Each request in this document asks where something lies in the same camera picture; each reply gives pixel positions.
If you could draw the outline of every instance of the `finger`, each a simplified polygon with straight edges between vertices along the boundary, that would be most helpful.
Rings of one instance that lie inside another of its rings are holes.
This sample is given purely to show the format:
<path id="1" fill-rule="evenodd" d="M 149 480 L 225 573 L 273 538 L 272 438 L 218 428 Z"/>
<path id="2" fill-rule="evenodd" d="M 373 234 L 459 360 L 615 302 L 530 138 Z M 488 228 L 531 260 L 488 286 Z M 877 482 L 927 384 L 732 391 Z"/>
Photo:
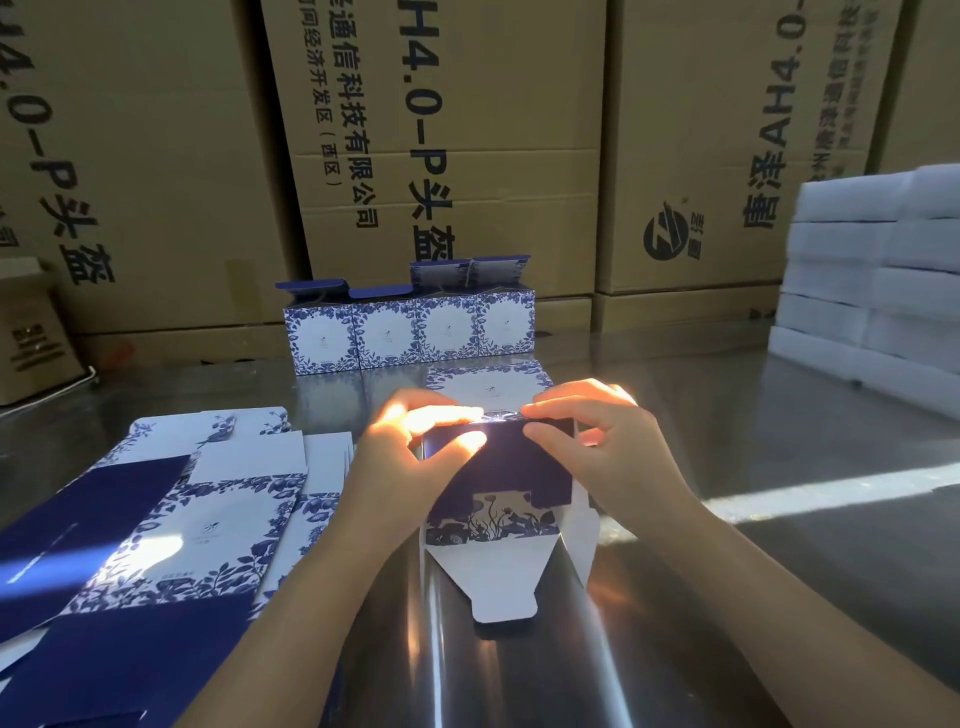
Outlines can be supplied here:
<path id="1" fill-rule="evenodd" d="M 591 448 L 603 443 L 605 436 L 602 429 L 592 427 L 591 429 L 585 429 L 583 432 L 578 432 L 577 442 Z"/>
<path id="2" fill-rule="evenodd" d="M 381 407 L 375 422 L 385 422 L 403 417 L 411 409 L 428 407 L 431 405 L 454 405 L 452 400 L 440 392 L 431 392 L 429 389 L 398 389 L 387 399 Z"/>
<path id="3" fill-rule="evenodd" d="M 422 435 L 437 425 L 471 423 L 483 417 L 483 407 L 459 407 L 444 404 L 429 404 L 403 418 L 411 435 Z"/>
<path id="4" fill-rule="evenodd" d="M 435 452 L 420 463 L 426 482 L 435 487 L 439 493 L 486 442 L 487 435 L 477 430 L 465 432 L 447 443 L 439 452 Z"/>
<path id="5" fill-rule="evenodd" d="M 636 404 L 636 400 L 630 395 L 627 390 L 621 387 L 619 384 L 611 384 L 610 388 L 614 390 L 620 397 L 628 401 L 630 404 Z"/>
<path id="6" fill-rule="evenodd" d="M 523 434 L 545 449 L 563 465 L 577 480 L 590 480 L 589 473 L 599 453 L 581 445 L 565 432 L 547 423 L 527 423 Z"/>
<path id="7" fill-rule="evenodd" d="M 534 402 L 556 400 L 560 397 L 595 397 L 597 395 L 612 395 L 613 389 L 599 379 L 579 379 L 558 384 L 552 389 L 534 395 Z"/>
<path id="8" fill-rule="evenodd" d="M 613 427 L 619 419 L 621 410 L 626 406 L 625 402 L 612 404 L 587 397 L 561 397 L 558 400 L 524 404 L 520 412 L 524 417 L 532 420 L 559 420 L 572 417 L 585 425 L 606 430 Z"/>

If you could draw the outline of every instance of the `right hand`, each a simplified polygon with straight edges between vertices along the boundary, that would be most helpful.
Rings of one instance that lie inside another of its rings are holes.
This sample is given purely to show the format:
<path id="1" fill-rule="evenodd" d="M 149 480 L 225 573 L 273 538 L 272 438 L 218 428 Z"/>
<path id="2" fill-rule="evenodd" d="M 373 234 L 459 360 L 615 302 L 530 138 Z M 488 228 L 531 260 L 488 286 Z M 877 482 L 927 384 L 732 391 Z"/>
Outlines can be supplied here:
<path id="1" fill-rule="evenodd" d="M 627 528 L 656 535 L 698 507 L 656 418 L 622 387 L 596 379 L 571 381 L 536 395 L 521 412 L 531 419 L 572 417 L 590 426 L 576 439 L 545 423 L 528 423 L 523 434 Z"/>

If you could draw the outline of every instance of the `box logo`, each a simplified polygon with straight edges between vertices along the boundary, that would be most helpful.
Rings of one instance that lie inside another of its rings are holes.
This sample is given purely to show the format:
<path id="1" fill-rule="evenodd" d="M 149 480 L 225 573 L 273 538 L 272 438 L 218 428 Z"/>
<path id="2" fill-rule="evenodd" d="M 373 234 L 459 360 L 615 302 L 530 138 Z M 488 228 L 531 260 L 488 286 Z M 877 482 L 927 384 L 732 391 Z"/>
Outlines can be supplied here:
<path id="1" fill-rule="evenodd" d="M 692 212 L 690 218 L 693 221 L 693 231 L 703 234 L 703 214 Z M 654 260 L 673 260 L 686 248 L 690 257 L 699 260 L 703 241 L 692 239 L 690 231 L 691 226 L 687 223 L 686 217 L 669 203 L 664 202 L 663 209 L 647 223 L 647 228 L 643 232 L 643 249 Z"/>

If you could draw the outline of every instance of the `forearm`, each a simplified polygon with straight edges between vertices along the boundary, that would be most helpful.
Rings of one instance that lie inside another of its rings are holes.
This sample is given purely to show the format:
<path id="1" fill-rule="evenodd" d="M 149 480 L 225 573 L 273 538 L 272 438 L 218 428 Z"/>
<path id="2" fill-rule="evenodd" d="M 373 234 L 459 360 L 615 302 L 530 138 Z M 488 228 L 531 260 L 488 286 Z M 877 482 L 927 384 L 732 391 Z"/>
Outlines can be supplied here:
<path id="1" fill-rule="evenodd" d="M 703 506 L 654 546 L 722 621 L 797 728 L 960 725 L 960 696 Z"/>
<path id="2" fill-rule="evenodd" d="M 316 728 L 344 639 L 388 555 L 339 525 L 284 580 L 178 728 Z"/>

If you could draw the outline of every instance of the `hand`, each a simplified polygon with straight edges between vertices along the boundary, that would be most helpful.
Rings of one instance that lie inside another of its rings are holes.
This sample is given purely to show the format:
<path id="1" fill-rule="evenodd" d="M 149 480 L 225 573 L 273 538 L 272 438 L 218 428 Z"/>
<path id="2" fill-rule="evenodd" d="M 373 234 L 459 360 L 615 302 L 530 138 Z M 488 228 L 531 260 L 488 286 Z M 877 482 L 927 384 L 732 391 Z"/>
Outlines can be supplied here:
<path id="1" fill-rule="evenodd" d="M 523 434 L 553 455 L 627 528 L 656 535 L 699 500 L 686 487 L 657 420 L 616 384 L 571 381 L 541 392 L 521 412 L 589 425 L 576 440 L 544 423 Z"/>
<path id="2" fill-rule="evenodd" d="M 410 451 L 415 438 L 436 425 L 468 423 L 483 407 L 461 407 L 423 389 L 394 392 L 357 445 L 334 524 L 357 529 L 364 540 L 394 551 L 426 518 L 437 496 L 487 442 L 466 432 L 427 460 Z"/>

